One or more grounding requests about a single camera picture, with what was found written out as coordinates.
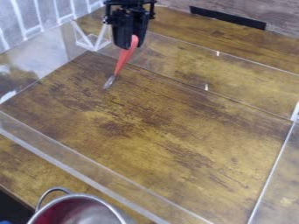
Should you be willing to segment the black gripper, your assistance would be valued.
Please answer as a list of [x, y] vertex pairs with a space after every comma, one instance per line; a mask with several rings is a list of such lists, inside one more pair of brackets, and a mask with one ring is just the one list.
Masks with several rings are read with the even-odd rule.
[[[105, 0], [106, 16], [103, 22], [109, 25], [113, 24], [114, 42], [122, 49], [131, 47], [133, 35], [138, 36], [138, 46], [142, 46], [146, 40], [146, 32], [149, 27], [150, 18], [155, 18], [155, 4], [157, 0]], [[125, 10], [142, 10], [150, 6], [150, 12], [139, 12], [134, 16]], [[113, 12], [113, 7], [119, 6], [122, 10]]]

